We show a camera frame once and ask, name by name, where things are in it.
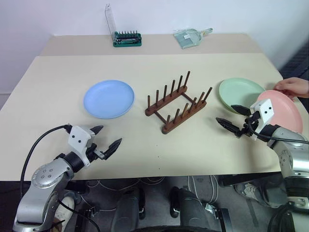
white cable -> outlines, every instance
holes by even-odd
[[[195,195],[197,196],[197,198],[198,198],[198,195],[197,195],[197,187],[195,186],[195,181],[194,181],[194,177],[193,176],[191,176],[192,177],[192,180],[193,180],[193,185],[194,185],[194,192],[195,192]]]
[[[214,194],[214,186],[213,186],[213,181],[212,181],[212,177],[215,179],[216,181],[216,188],[217,188],[217,193],[216,193],[216,198],[213,200],[213,196],[211,197],[211,200],[209,201],[209,204],[213,204],[217,201],[218,199],[218,192],[219,192],[219,184],[218,184],[218,181],[217,181],[217,178],[214,176],[214,175],[210,175],[210,178],[211,178],[211,185],[212,185],[212,192]]]
[[[149,177],[147,177],[147,180],[150,181],[150,182],[158,182],[158,181],[162,180],[163,178],[164,178],[164,177],[161,177],[161,178],[159,178],[158,180],[152,180],[152,179],[150,179]]]
[[[82,200],[87,204],[87,205],[89,205],[90,207],[92,207],[92,205],[91,204],[89,204],[86,200],[85,200],[85,198],[81,195],[81,198],[82,198]],[[103,211],[103,212],[110,212],[110,211],[114,211],[114,210],[116,210],[116,208],[114,208],[114,209],[100,209],[100,211]]]
[[[93,185],[93,186],[91,186],[91,185],[89,185],[89,181],[87,181],[86,182],[86,185],[87,185],[87,187],[89,187],[89,188],[94,188],[94,187],[96,187],[96,186],[98,186],[99,185],[99,180],[97,180],[97,184],[96,185]]]
[[[111,212],[111,211],[115,211],[116,210],[116,208],[114,208],[114,209],[100,209],[100,211],[102,211],[102,212]]]
[[[81,198],[82,198],[82,200],[87,204],[87,205],[89,205],[90,207],[92,207],[92,205],[91,204],[89,204],[86,200],[85,200],[85,198],[81,195]]]
[[[213,178],[214,178],[214,180],[216,181],[216,184],[217,184],[217,196],[216,196],[216,199],[214,199],[214,202],[213,202],[213,203],[215,203],[217,201],[217,199],[218,199],[219,185],[218,185],[217,178],[214,175],[213,175]]]
[[[211,204],[213,201],[213,197],[214,197],[214,186],[213,186],[213,180],[212,180],[211,175],[209,177],[211,179],[211,187],[212,187],[212,195],[211,195],[211,199],[209,200],[209,204]]]
[[[191,192],[191,188],[190,188],[190,182],[189,182],[189,176],[188,176],[188,189]]]
[[[157,185],[157,184],[160,184],[163,180],[164,180],[164,177],[163,177],[160,181],[158,181],[158,182],[156,182],[156,183],[152,183],[152,184],[147,183],[147,182],[142,181],[142,180],[140,180],[140,181],[141,181],[142,183],[146,184],[146,185]]]
[[[141,181],[141,180],[140,180],[140,178],[139,178],[134,184],[132,184],[132,185],[130,185],[130,186],[127,186],[127,187],[124,187],[124,188],[121,188],[121,189],[109,188],[109,187],[103,185],[100,181],[99,181],[98,184],[101,185],[103,188],[106,188],[106,189],[108,189],[108,190],[112,190],[112,191],[122,191],[122,190],[125,190],[125,189],[128,189],[128,188],[130,188],[130,187],[133,187],[133,186],[137,185],[140,181]]]

table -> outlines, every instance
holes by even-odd
[[[163,41],[171,37],[164,36],[166,39],[157,37]],[[213,36],[228,38],[230,35]],[[102,150],[116,139],[123,138],[118,150],[107,161],[94,161],[88,169],[79,171],[75,179],[279,171],[278,157],[265,143],[254,142],[246,136],[238,139],[215,121],[216,117],[223,117],[240,127],[244,122],[243,116],[228,111],[221,104],[217,89],[222,80],[243,77],[271,89],[282,79],[256,45],[243,49],[242,43],[254,44],[248,36],[239,35],[241,43],[237,43],[237,35],[234,37],[230,45],[225,45],[226,52],[220,46],[223,39],[209,36],[200,47],[193,48],[201,49],[203,53],[183,51],[170,40],[170,48],[173,49],[157,45],[156,53],[152,55],[145,49],[150,46],[147,40],[154,44],[151,36],[143,37],[145,48],[142,46],[139,50],[144,55],[136,55],[134,48],[124,49],[122,55],[111,55],[114,48],[109,43],[104,45],[106,50],[99,49],[103,55],[95,54],[95,50],[84,54],[84,48],[78,49],[77,45],[83,43],[95,46],[92,40],[97,40],[96,37],[90,37],[88,43],[84,37],[81,40],[72,38],[76,50],[72,49],[74,53],[70,54],[70,49],[65,50],[65,46],[59,45],[61,38],[53,38],[41,56],[34,59],[0,111],[1,180],[19,180],[25,158],[35,140],[50,128],[66,123],[89,127],[104,125],[94,141]],[[211,38],[211,51],[207,38]],[[51,48],[55,41],[58,51],[56,47]],[[240,52],[236,51],[236,44],[242,47]],[[213,92],[204,109],[164,135],[161,133],[161,120],[155,115],[147,117],[144,113],[147,95],[150,94],[153,101],[157,89],[162,93],[164,85],[170,88],[172,80],[178,80],[188,70],[191,71],[187,84],[189,96],[199,97],[210,86]],[[106,79],[125,81],[134,89],[136,98],[133,107],[119,118],[94,118],[83,108],[85,92],[93,84]],[[160,114],[166,118],[170,113],[173,117],[176,109],[182,111],[186,102],[185,98],[178,98],[160,110]],[[308,114],[299,101],[295,104],[303,118],[303,134],[309,137]],[[25,179],[29,180],[36,168],[58,154],[70,152],[67,139],[64,131],[45,137],[30,159]]]

green plate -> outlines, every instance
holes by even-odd
[[[223,104],[231,111],[236,112],[231,105],[242,105],[247,108],[256,102],[258,96],[265,89],[256,82],[244,78],[230,78],[219,86],[219,96]]]

wooden peg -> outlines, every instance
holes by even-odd
[[[180,76],[180,79],[179,79],[179,83],[178,83],[177,92],[179,92],[180,85],[182,84],[182,80],[183,80],[183,76],[181,75],[181,76]]]
[[[150,107],[150,95],[148,95],[148,109]]]
[[[187,77],[185,78],[183,86],[187,86],[187,81],[188,81],[189,75],[190,75],[190,71],[188,71],[188,73],[187,73]]]
[[[155,105],[158,106],[159,90],[156,91]]]
[[[155,111],[154,114],[157,115],[158,118],[161,119],[161,121],[166,124],[166,120],[157,111]]]
[[[166,97],[166,90],[167,90],[168,86],[165,85],[164,86],[164,95],[163,95],[163,101],[165,101],[165,97]]]
[[[186,112],[186,110],[188,108],[188,105],[189,105],[189,103],[186,103],[186,105],[184,106],[182,118],[184,117],[184,114],[185,114],[185,112]]]
[[[175,80],[173,80],[172,89],[170,90],[170,96],[172,96],[172,93],[174,91],[174,86],[175,86]]]
[[[196,100],[197,100],[197,98],[194,98],[194,99],[193,99],[193,102],[192,102],[192,104],[191,104],[191,106],[190,106],[189,112],[191,112],[193,106],[195,105],[195,101],[196,101]]]
[[[180,111],[180,109],[177,109],[173,123],[176,122],[176,118],[178,117],[179,111]]]
[[[211,93],[211,90],[212,90],[212,87],[209,88],[209,90],[208,90],[208,92],[207,92],[207,94],[206,94],[206,96],[205,96],[205,98],[203,100],[204,102],[206,101],[208,95]]]
[[[199,99],[198,99],[197,106],[200,104],[200,102],[201,102],[201,100],[202,100],[204,94],[205,94],[205,92],[202,92],[201,96],[200,96]]]
[[[166,125],[169,123],[170,115],[168,115],[168,118],[166,119]]]

floor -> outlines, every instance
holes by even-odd
[[[155,225],[179,225],[179,218],[172,218],[169,215],[168,195],[169,190],[173,186],[187,187],[187,177],[165,177],[159,183],[156,180],[160,180],[160,177],[142,178],[138,183],[138,179],[101,180],[100,182],[111,189],[122,189],[135,183],[137,183],[136,186],[144,189],[146,195],[146,217],[144,220],[140,220],[140,228]],[[202,201],[209,201],[212,195],[210,177],[194,176],[194,180],[198,197]],[[89,205],[96,206],[97,209],[113,209],[116,206],[117,200],[124,192],[106,189],[98,184],[97,180],[89,181],[88,184],[95,187],[89,188],[89,193],[83,195],[87,203],[81,201],[75,207],[77,211],[82,208],[87,209],[90,207]],[[194,191],[192,179],[190,179],[190,186],[192,191]],[[0,232],[11,232],[19,198],[18,182],[0,182],[0,189]],[[235,232],[267,231],[269,219],[275,212],[274,209],[261,206],[256,201],[243,198],[232,187],[219,187],[218,199],[214,205],[229,210]],[[111,227],[113,214],[114,211],[100,211],[92,219],[99,225],[102,232],[108,232]],[[74,231],[76,218],[77,216],[73,215],[70,219],[66,227],[67,232]],[[212,214],[207,213],[207,219],[210,229],[221,231],[219,221]],[[91,224],[87,225],[87,228],[87,231],[94,231]]]

